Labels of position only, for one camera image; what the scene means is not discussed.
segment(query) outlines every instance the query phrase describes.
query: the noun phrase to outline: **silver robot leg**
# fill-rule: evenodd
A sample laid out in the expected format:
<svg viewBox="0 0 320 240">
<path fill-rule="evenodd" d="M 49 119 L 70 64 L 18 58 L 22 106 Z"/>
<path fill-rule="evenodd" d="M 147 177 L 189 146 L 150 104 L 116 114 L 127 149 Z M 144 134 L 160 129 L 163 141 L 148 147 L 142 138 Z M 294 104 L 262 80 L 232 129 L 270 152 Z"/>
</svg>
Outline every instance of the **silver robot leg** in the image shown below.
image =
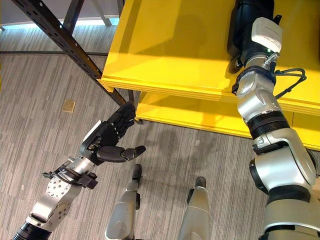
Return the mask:
<svg viewBox="0 0 320 240">
<path fill-rule="evenodd" d="M 183 216 L 178 240 L 209 240 L 210 216 L 206 179 L 198 177 L 189 192 L 188 207 Z"/>
<path fill-rule="evenodd" d="M 107 240 L 134 240 L 136 210 L 140 208 L 140 195 L 137 193 L 142 168 L 134 166 L 132 181 L 129 182 L 124 194 L 116 203 L 104 232 Z"/>
</svg>

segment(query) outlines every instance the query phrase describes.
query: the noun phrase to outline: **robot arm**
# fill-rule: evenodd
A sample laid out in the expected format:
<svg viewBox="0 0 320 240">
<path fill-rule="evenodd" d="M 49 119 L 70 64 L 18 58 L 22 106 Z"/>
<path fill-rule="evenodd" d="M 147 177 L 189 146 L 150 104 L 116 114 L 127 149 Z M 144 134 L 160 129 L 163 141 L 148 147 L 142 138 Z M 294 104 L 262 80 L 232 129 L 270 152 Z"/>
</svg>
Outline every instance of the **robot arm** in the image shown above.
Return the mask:
<svg viewBox="0 0 320 240">
<path fill-rule="evenodd" d="M 229 35 L 233 47 L 228 50 L 236 56 L 231 72 L 242 66 L 245 70 L 232 92 L 253 138 L 256 157 L 249 164 L 250 173 L 257 188 L 269 195 L 260 239 L 315 240 L 320 236 L 320 203 L 312 193 L 317 164 L 290 128 L 273 94 L 282 40 L 281 16 L 273 18 L 273 10 L 273 0 L 236 1 Z M 297 70 L 303 73 L 300 80 L 280 97 L 306 79 L 300 68 L 282 73 Z"/>
<path fill-rule="evenodd" d="M 69 157 L 54 172 L 43 173 L 50 182 L 44 195 L 33 206 L 13 240 L 46 240 L 62 222 L 82 188 L 93 189 L 97 176 L 92 172 L 103 162 L 122 163 L 141 155 L 146 148 L 116 146 L 134 124 L 135 108 L 128 102 L 107 121 L 99 121 L 85 136 L 78 156 Z"/>
</svg>

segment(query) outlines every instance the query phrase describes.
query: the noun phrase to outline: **white sensor module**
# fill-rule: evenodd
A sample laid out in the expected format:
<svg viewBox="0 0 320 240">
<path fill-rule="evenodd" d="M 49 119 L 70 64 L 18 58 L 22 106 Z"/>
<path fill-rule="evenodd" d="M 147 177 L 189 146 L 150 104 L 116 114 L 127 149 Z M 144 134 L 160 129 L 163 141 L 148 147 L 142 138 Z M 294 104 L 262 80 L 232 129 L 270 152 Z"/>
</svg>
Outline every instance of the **white sensor module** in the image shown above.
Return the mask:
<svg viewBox="0 0 320 240">
<path fill-rule="evenodd" d="M 272 20 L 259 17 L 253 22 L 251 39 L 271 51 L 279 53 L 282 45 L 282 29 Z"/>
</svg>

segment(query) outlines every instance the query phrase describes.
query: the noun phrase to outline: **yellow shelf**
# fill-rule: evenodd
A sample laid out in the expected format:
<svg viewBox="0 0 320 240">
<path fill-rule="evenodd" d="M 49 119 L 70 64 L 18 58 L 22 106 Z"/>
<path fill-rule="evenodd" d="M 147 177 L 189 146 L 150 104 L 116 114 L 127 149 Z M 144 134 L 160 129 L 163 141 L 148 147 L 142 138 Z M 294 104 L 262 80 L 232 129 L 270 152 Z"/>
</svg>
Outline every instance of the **yellow shelf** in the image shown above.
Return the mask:
<svg viewBox="0 0 320 240">
<path fill-rule="evenodd" d="M 227 39 L 234 0 L 127 0 L 99 81 L 107 87 L 236 103 Z M 283 18 L 277 69 L 307 80 L 279 100 L 285 111 L 320 116 L 320 1 L 276 0 Z M 279 77 L 274 93 L 293 84 Z"/>
<path fill-rule="evenodd" d="M 291 127 L 293 123 L 293 128 L 297 130 L 306 147 L 320 150 L 320 117 L 312 116 L 314 124 L 310 125 L 304 116 L 287 111 L 284 115 Z M 187 128 L 251 137 L 234 103 L 142 92 L 136 117 Z"/>
</svg>

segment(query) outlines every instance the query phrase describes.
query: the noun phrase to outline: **white wall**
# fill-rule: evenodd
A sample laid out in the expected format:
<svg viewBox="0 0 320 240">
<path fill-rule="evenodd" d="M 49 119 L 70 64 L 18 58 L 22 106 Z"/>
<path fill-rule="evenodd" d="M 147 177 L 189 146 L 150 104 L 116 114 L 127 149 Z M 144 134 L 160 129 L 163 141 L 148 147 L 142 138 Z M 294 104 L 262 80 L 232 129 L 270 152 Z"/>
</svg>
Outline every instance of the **white wall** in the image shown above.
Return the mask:
<svg viewBox="0 0 320 240">
<path fill-rule="evenodd" d="M 71 0 L 42 0 L 58 19 L 64 19 Z M 104 15 L 118 15 L 117 0 L 98 0 Z M 30 22 L 28 18 L 11 0 L 0 0 L 1 24 Z M 84 0 L 79 18 L 99 17 L 91 0 Z"/>
</svg>

